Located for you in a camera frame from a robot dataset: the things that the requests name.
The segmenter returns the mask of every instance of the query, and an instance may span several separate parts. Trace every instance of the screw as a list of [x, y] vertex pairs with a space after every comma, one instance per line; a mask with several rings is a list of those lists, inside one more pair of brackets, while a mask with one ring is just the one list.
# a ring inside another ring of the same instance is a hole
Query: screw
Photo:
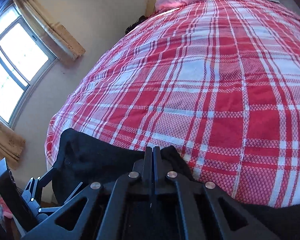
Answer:
[[98, 189], [101, 187], [101, 184], [99, 182], [92, 182], [90, 185], [90, 188], [92, 189]]
[[206, 182], [205, 186], [208, 189], [214, 189], [216, 187], [216, 184], [212, 181], [208, 181], [208, 182]]
[[139, 177], [139, 173], [136, 171], [132, 171], [129, 173], [129, 177], [135, 179], [135, 178]]
[[175, 178], [176, 176], [178, 176], [178, 173], [176, 173], [175, 171], [169, 171], [167, 176], [169, 178]]

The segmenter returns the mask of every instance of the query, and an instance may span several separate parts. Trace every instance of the bed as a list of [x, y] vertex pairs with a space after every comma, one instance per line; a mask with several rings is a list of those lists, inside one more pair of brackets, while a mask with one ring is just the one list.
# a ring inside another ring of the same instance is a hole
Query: bed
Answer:
[[48, 127], [115, 146], [173, 145], [199, 181], [244, 203], [300, 203], [300, 17], [268, 0], [154, 14], [106, 52]]

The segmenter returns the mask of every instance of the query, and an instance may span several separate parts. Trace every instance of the window frame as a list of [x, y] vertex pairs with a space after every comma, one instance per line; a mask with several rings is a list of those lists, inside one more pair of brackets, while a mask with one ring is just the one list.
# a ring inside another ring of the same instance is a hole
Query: window frame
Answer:
[[[10, 5], [6, 10], [9, 10], [11, 7], [14, 7], [14, 5]], [[47, 71], [50, 69], [50, 67], [53, 66], [53, 64], [56, 62], [57, 58], [56, 56], [42, 43], [42, 41], [39, 39], [39, 37], [32, 31], [32, 29], [29, 27], [29, 25], [25, 22], [23, 17], [19, 15], [17, 19], [15, 19], [1, 34], [0, 34], [0, 40], [16, 25], [20, 24], [24, 30], [27, 32], [27, 34], [32, 38], [32, 40], [37, 44], [37, 46], [44, 52], [44, 54], [48, 57], [48, 60], [43, 66], [37, 71], [37, 73], [33, 76], [31, 81], [25, 78], [25, 76], [21, 73], [20, 70], [12, 63], [12, 61], [9, 59], [9, 57], [6, 55], [4, 50], [0, 46], [0, 50], [3, 53], [4, 57], [8, 60], [8, 62], [11, 64], [11, 66], [16, 70], [16, 72], [26, 81], [28, 85], [23, 85], [18, 78], [11, 73], [11, 71], [8, 69], [7, 65], [2, 61], [0, 57], [0, 64], [5, 69], [5, 71], [8, 73], [8, 75], [19, 85], [21, 89], [23, 89], [22, 96], [20, 97], [18, 103], [16, 104], [9, 122], [6, 122], [1, 116], [0, 120], [13, 129], [16, 125], [17, 119], [21, 113], [21, 110], [23, 106], [25, 105], [26, 101], [28, 100], [29, 96], [32, 94], [34, 88], [37, 86], [39, 81], [44, 77], [44, 75], [47, 73]]]

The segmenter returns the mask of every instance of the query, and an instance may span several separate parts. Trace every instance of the window pane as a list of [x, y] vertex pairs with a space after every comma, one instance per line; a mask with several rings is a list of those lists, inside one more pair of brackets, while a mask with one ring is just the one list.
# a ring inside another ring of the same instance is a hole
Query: window pane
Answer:
[[29, 81], [49, 59], [19, 23], [0, 40], [0, 46]]
[[0, 64], [0, 116], [9, 122], [23, 90]]
[[19, 73], [11, 66], [10, 62], [6, 59], [3, 55], [2, 51], [0, 50], [0, 58], [6, 64], [8, 69], [16, 76], [16, 78], [26, 87], [28, 83], [19, 75]]
[[0, 16], [0, 34], [18, 18], [19, 13], [11, 6]]

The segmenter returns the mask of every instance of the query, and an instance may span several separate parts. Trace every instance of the window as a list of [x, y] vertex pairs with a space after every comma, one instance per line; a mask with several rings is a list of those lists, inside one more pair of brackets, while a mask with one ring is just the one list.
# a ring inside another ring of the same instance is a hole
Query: window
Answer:
[[21, 103], [55, 56], [14, 6], [0, 16], [0, 119], [11, 126]]

